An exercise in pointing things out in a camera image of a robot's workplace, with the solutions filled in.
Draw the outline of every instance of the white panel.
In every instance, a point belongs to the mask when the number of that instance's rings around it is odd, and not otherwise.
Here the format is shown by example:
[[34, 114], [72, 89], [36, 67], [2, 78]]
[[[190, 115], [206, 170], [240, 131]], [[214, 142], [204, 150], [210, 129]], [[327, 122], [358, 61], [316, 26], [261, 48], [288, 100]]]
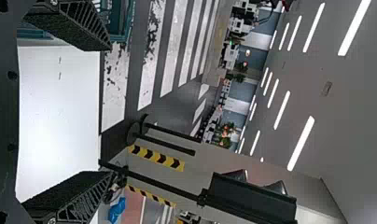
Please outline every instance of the white panel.
[[66, 46], [18, 48], [18, 55], [16, 192], [23, 202], [80, 171], [98, 169], [100, 53]]
[[[282, 12], [282, 1], [279, 1], [278, 5], [276, 6], [276, 9], [273, 10], [273, 12], [278, 12], [278, 13], [281, 13]], [[267, 11], [271, 11], [271, 8], [270, 7], [260, 7], [259, 8], [260, 10], [267, 10]]]
[[200, 66], [203, 41], [205, 39], [206, 26], [208, 25], [208, 21], [209, 21], [209, 12], [211, 10], [212, 2], [213, 2], [212, 0], [206, 0], [206, 7], [203, 13], [202, 25], [201, 25], [201, 30], [200, 30], [200, 38], [198, 38], [197, 50], [195, 51], [195, 57], [194, 57], [194, 64], [192, 65], [192, 70], [191, 70], [191, 79], [197, 76], [198, 67]]
[[297, 206], [296, 220], [305, 224], [346, 224], [345, 221], [329, 217], [303, 206]]
[[201, 89], [200, 89], [200, 95], [198, 96], [198, 99], [201, 99], [206, 94], [206, 92], [208, 90], [209, 90], [209, 85], [202, 84]]
[[200, 20], [202, 8], [202, 0], [194, 0], [194, 8], [192, 9], [191, 22], [188, 30], [188, 40], [186, 43], [185, 56], [183, 58], [182, 70], [180, 72], [179, 87], [186, 84], [189, 76], [189, 65], [191, 63], [191, 55], [194, 48], [195, 35]]
[[163, 212], [162, 212], [161, 224], [167, 224], [166, 218], [167, 218], [167, 215], [168, 215], [168, 208], [169, 208], [169, 206], [164, 205], [164, 209], [163, 209]]
[[252, 78], [248, 78], [248, 77], [244, 79], [244, 82], [250, 83], [250, 84], [253, 84], [253, 85], [258, 85], [258, 81], [257, 80], [252, 79]]
[[171, 24], [168, 53], [162, 78], [161, 97], [172, 91], [175, 80], [177, 57], [179, 55], [180, 40], [182, 38], [183, 25], [185, 23], [187, 0], [176, 0], [174, 18]]
[[130, 52], [113, 43], [105, 56], [102, 132], [124, 120]]
[[202, 101], [200, 106], [198, 106], [198, 108], [195, 110], [194, 120], [192, 121], [192, 123], [194, 123], [195, 120], [197, 120], [197, 118], [202, 114], [203, 110], [205, 109], [205, 106], [206, 106], [206, 98]]
[[209, 45], [211, 43], [211, 38], [213, 36], [213, 32], [215, 28], [215, 19], [216, 19], [216, 14], [217, 14], [217, 9], [218, 9], [218, 1], [219, 0], [215, 1], [214, 9], [212, 12], [211, 23], [209, 24], [208, 36], [206, 37], [205, 52], [204, 52], [202, 62], [201, 62], [200, 74], [203, 74], [203, 71], [205, 69], [205, 62], [208, 58]]
[[138, 111], [151, 104], [156, 78], [157, 61], [162, 34], [162, 24], [165, 12], [165, 0], [151, 2], [148, 15], [147, 33], [153, 32], [153, 38], [148, 39], [149, 49], [145, 49], [145, 59], [140, 83]]
[[247, 115], [249, 107], [250, 103], [236, 100], [230, 97], [227, 98], [226, 104], [224, 105], [224, 109], [243, 115]]
[[242, 45], [248, 46], [253, 49], [263, 49], [268, 51], [271, 41], [272, 35], [250, 32], [249, 35], [244, 38]]
[[200, 126], [201, 126], [201, 122], [202, 122], [202, 118], [200, 118], [197, 122], [197, 124], [195, 124], [194, 128], [192, 129], [191, 133], [190, 133], [190, 136], [194, 136], [197, 131], [200, 129]]

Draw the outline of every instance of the linear led light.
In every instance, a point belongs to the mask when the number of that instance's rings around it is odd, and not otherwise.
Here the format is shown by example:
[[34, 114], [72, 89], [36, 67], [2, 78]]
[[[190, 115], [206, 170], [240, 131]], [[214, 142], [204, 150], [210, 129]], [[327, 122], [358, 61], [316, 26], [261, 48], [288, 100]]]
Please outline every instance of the linear led light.
[[277, 78], [276, 81], [275, 81], [275, 84], [273, 84], [273, 89], [272, 89], [272, 92], [271, 92], [270, 100], [268, 101], [268, 104], [267, 104], [267, 108], [271, 107], [271, 104], [272, 104], [272, 101], [273, 101], [273, 96], [275, 95], [276, 90], [278, 89], [278, 85], [279, 85], [279, 78]]
[[282, 115], [284, 115], [285, 108], [288, 102], [288, 99], [290, 98], [290, 91], [286, 92], [285, 99], [282, 102], [281, 108], [279, 109], [278, 116], [276, 117], [275, 123], [273, 124], [273, 129], [276, 130], [279, 126], [279, 122], [281, 121]]
[[284, 43], [285, 43], [285, 38], [286, 38], [286, 35], [287, 35], [287, 31], [288, 31], [288, 27], [290, 26], [290, 22], [287, 23], [286, 27], [285, 27], [285, 31], [284, 31], [284, 34], [282, 35], [282, 41], [281, 43], [279, 44], [279, 50], [282, 49], [282, 47], [284, 46]]
[[255, 141], [253, 142], [252, 149], [250, 149], [250, 156], [253, 156], [253, 153], [255, 152], [256, 145], [258, 144], [258, 139], [260, 137], [260, 130], [258, 130], [258, 133], [256, 134]]
[[246, 129], [246, 126], [244, 126], [244, 128], [242, 129], [242, 132], [241, 132], [241, 137], [239, 138], [239, 140], [242, 140], [242, 138], [244, 137], [244, 130]]
[[263, 79], [261, 81], [261, 85], [260, 85], [261, 88], [264, 86], [265, 79], [267, 79], [268, 69], [269, 69], [268, 67], [265, 69], [264, 77], [263, 77]]
[[371, 0], [362, 0], [359, 8], [357, 9], [356, 15], [352, 20], [351, 26], [349, 27], [348, 32], [346, 33], [345, 39], [343, 40], [340, 50], [338, 51], [338, 56], [345, 56], [351, 47], [352, 41], [355, 38], [357, 30], [359, 29], [360, 23], [363, 21], [364, 16], [366, 15], [367, 9], [369, 9]]
[[252, 104], [250, 104], [249, 111], [252, 110], [252, 108], [253, 108], [253, 104], [255, 103], [255, 100], [256, 100], [256, 95], [253, 96]]
[[272, 73], [270, 73], [270, 76], [268, 77], [268, 81], [267, 81], [267, 84], [265, 85], [263, 96], [267, 95], [267, 90], [270, 87], [271, 79], [272, 79]]
[[304, 53], [306, 53], [308, 48], [310, 47], [312, 38], [314, 37], [314, 31], [316, 30], [317, 24], [319, 23], [320, 17], [322, 16], [323, 9], [325, 9], [325, 4], [326, 3], [320, 4], [319, 9], [317, 10], [316, 16], [314, 18], [313, 26], [311, 27], [310, 33], [308, 34], [307, 41], [305, 42], [305, 45], [304, 45], [304, 49], [302, 50], [302, 52]]
[[294, 27], [293, 35], [291, 36], [290, 42], [288, 43], [287, 51], [290, 51], [291, 47], [293, 46], [293, 42], [294, 42], [294, 39], [296, 38], [297, 31], [300, 28], [301, 20], [302, 20], [302, 16], [299, 16], [296, 22], [296, 26]]
[[250, 114], [250, 119], [249, 121], [252, 121], [253, 115], [255, 114], [256, 107], [258, 107], [258, 103], [255, 103], [255, 106], [253, 107], [252, 114]]
[[241, 154], [242, 147], [244, 146], [244, 139], [242, 139], [241, 145], [239, 146], [238, 154]]
[[299, 139], [299, 142], [296, 145], [296, 148], [294, 149], [293, 155], [290, 158], [290, 161], [287, 165], [288, 171], [293, 171], [294, 166], [296, 165], [297, 160], [299, 159], [299, 156], [301, 154], [302, 149], [304, 148], [305, 142], [308, 139], [308, 136], [311, 133], [311, 129], [314, 127], [314, 118], [310, 116], [307, 120], [307, 123], [305, 124], [304, 130], [302, 130], [301, 137]]
[[272, 37], [272, 40], [271, 40], [270, 49], [272, 49], [273, 42], [275, 41], [275, 38], [276, 38], [276, 34], [278, 34], [278, 31], [275, 30], [275, 32], [273, 32], [273, 37]]

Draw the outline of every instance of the ceiling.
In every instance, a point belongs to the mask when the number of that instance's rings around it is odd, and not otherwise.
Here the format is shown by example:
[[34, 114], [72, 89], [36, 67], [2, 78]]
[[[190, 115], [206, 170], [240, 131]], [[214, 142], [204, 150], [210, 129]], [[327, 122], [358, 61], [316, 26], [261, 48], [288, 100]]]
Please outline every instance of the ceiling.
[[[319, 5], [326, 6], [307, 53], [303, 47]], [[315, 119], [294, 171], [322, 177], [351, 224], [377, 224], [377, 0], [372, 0], [351, 48], [338, 51], [361, 0], [298, 0], [281, 16], [265, 67], [273, 78], [267, 95], [258, 88], [257, 111], [246, 124], [243, 154], [249, 155], [258, 130], [256, 160], [287, 167], [309, 116]], [[291, 51], [287, 45], [302, 16]], [[279, 50], [286, 24], [290, 28]], [[279, 87], [267, 108], [275, 80]], [[321, 92], [332, 82], [328, 96]], [[279, 128], [273, 124], [291, 91]]]

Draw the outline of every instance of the warning tape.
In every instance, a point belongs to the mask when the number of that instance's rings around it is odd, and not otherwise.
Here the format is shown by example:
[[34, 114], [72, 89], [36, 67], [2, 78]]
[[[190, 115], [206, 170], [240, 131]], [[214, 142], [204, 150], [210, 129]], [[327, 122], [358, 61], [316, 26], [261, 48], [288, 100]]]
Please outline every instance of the warning tape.
[[185, 169], [185, 162], [173, 157], [165, 156], [159, 152], [132, 145], [128, 147], [130, 153], [148, 161], [153, 161], [157, 164], [169, 167], [177, 172], [183, 172]]
[[142, 194], [142, 196], [147, 197], [148, 199], [153, 200], [155, 202], [158, 202], [160, 204], [165, 204], [165, 205], [168, 205], [168, 206], [173, 207], [173, 208], [176, 207], [176, 203], [171, 203], [170, 201], [165, 200], [162, 197], [156, 196], [152, 193], [138, 189], [138, 188], [133, 187], [131, 185], [127, 185], [126, 189], [129, 189], [130, 191], [135, 192], [135, 193], [140, 193], [140, 194]]

